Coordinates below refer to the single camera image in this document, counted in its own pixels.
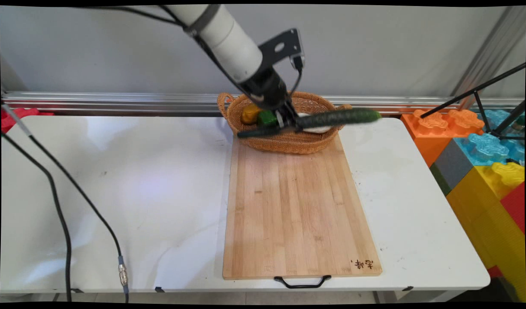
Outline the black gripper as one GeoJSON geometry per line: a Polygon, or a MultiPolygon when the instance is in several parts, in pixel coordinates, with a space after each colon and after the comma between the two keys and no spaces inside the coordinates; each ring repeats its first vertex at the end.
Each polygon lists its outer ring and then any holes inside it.
{"type": "Polygon", "coordinates": [[[281,112],[286,112],[288,127],[299,127],[299,116],[292,105],[285,82],[274,68],[267,68],[258,72],[245,82],[240,83],[240,86],[244,94],[248,95],[259,108],[275,111],[280,130],[285,128],[285,121],[281,112]]]}

